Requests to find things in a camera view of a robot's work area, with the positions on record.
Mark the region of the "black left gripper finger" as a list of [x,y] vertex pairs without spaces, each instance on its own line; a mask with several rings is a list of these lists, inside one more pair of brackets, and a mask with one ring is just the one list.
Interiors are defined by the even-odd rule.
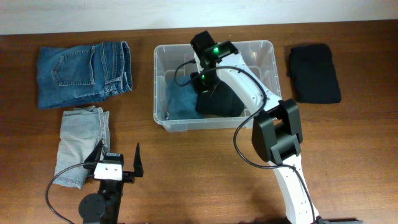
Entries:
[[133,168],[134,168],[134,176],[135,177],[143,177],[144,176],[144,168],[143,168],[142,161],[141,161],[141,150],[140,150],[139,143],[137,143],[137,146],[136,146]]
[[98,162],[102,154],[103,144],[103,140],[100,140],[90,155],[85,159],[84,163]]

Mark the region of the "dark navy garment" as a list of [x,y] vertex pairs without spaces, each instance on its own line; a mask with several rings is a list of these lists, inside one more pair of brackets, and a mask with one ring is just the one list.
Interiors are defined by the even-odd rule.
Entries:
[[238,117],[244,110],[244,103],[235,92],[220,81],[214,90],[199,93],[196,111],[220,117]]

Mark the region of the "blue denim garment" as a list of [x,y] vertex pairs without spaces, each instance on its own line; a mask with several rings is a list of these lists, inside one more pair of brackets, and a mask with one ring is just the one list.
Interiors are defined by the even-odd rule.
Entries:
[[202,119],[204,116],[196,110],[198,95],[191,84],[180,87],[174,78],[168,81],[168,120]]

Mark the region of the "black garment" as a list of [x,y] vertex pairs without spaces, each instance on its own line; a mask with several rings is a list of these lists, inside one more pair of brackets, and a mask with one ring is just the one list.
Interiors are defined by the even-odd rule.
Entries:
[[292,48],[289,78],[299,103],[333,104],[341,101],[332,52],[327,44]]

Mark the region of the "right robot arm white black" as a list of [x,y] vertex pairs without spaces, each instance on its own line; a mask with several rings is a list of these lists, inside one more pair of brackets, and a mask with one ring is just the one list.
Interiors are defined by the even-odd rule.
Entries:
[[201,80],[215,85],[226,83],[250,112],[245,122],[252,122],[252,145],[272,169],[284,198],[286,217],[291,223],[318,223],[315,208],[303,176],[300,145],[303,141],[299,108],[292,99],[283,100],[271,92],[247,66],[240,51],[226,40],[216,43],[208,31],[193,37]]

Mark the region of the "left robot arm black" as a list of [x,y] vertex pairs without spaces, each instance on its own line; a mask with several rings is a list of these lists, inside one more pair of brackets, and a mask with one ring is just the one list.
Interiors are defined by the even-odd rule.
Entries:
[[85,196],[78,207],[83,223],[117,223],[124,184],[133,184],[135,178],[144,175],[140,145],[136,146],[133,171],[124,171],[124,156],[103,152],[104,142],[100,141],[85,159],[84,168],[90,177],[99,181],[97,193]]

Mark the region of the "clear plastic storage container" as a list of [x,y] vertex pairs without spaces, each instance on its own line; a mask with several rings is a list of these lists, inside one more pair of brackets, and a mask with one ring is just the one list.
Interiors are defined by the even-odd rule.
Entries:
[[[234,42],[248,68],[278,97],[282,96],[274,46],[268,40],[250,40]],[[223,118],[205,115],[203,119],[170,120],[171,107],[168,87],[174,82],[174,75],[189,76],[196,72],[197,65],[190,64],[176,71],[177,67],[194,58],[194,50],[190,44],[159,45],[154,50],[154,121],[168,132],[185,132],[194,129],[237,128],[249,115],[248,109],[238,117]]]

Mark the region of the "light grey folded jeans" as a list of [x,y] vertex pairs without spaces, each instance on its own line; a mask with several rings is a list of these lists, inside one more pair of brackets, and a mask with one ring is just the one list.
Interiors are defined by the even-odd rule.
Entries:
[[64,111],[55,174],[84,162],[99,142],[103,156],[110,151],[108,111],[95,106]]

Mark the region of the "dark blue folded jeans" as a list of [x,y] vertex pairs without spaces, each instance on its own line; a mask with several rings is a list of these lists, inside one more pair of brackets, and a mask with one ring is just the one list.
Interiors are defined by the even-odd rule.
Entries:
[[133,89],[126,41],[42,47],[37,59],[39,109],[102,102]]

